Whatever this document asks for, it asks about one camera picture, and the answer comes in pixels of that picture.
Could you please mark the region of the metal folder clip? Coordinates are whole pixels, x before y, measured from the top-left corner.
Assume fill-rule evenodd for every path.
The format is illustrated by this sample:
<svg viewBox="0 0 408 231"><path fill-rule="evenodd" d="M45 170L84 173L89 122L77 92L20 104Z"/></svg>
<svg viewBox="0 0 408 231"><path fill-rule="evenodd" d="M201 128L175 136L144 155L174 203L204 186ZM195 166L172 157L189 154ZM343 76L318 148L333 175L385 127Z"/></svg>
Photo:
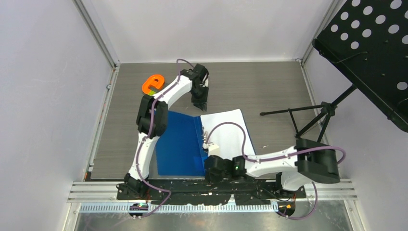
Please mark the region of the metal folder clip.
<svg viewBox="0 0 408 231"><path fill-rule="evenodd" d="M207 131L205 130L204 127L202 127L202 139L203 139L203 143L207 144Z"/></svg>

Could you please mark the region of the blue plastic folder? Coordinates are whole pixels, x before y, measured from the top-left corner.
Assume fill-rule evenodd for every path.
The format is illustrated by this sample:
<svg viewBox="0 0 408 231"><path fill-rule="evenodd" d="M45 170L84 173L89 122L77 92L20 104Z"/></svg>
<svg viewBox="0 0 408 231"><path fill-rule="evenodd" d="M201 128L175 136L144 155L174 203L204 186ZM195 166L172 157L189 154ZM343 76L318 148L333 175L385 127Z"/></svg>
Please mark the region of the blue plastic folder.
<svg viewBox="0 0 408 231"><path fill-rule="evenodd" d="M155 147L159 176L205 175L202 127L200 116L169 112L168 127Z"/></svg>

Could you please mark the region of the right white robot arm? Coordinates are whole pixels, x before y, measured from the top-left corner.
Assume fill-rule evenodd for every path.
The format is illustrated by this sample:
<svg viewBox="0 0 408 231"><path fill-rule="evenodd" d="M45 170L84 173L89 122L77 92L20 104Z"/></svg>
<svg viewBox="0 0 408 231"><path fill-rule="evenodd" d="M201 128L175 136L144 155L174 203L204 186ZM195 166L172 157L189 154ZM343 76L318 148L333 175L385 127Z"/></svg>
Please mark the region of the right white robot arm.
<svg viewBox="0 0 408 231"><path fill-rule="evenodd" d="M275 193L283 198L310 182L339 183L338 165L345 158L338 160L336 156L336 151L343 152L343 149L307 139L298 139L294 146L264 155L224 158L214 143L205 143L203 149L208 153L204 161L208 182L250 181L276 174Z"/></svg>

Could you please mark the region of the white paper sheets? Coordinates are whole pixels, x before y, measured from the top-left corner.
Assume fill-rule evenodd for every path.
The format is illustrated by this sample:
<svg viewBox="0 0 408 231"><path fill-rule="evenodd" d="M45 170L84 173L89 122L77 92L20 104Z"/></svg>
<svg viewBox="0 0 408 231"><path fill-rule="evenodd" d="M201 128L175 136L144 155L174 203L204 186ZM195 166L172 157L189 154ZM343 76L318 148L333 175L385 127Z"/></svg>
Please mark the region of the white paper sheets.
<svg viewBox="0 0 408 231"><path fill-rule="evenodd" d="M210 135L209 141L220 147L223 159L233 159L244 153L255 155L243 113L240 109L200 116L202 125Z"/></svg>

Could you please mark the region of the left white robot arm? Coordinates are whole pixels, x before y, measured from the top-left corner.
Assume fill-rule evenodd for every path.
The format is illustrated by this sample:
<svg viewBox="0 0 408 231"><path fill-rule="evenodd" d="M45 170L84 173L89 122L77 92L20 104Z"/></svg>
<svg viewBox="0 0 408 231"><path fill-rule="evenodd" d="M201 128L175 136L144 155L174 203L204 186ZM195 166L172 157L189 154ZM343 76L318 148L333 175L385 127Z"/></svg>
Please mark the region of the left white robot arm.
<svg viewBox="0 0 408 231"><path fill-rule="evenodd" d="M207 111L209 71L202 64L180 70L177 77L159 93L144 95L140 102L136 124L138 144L133 163L116 187L118 193L142 199L149 189L147 178L154 148L167 129L169 108L183 95L190 93L191 102Z"/></svg>

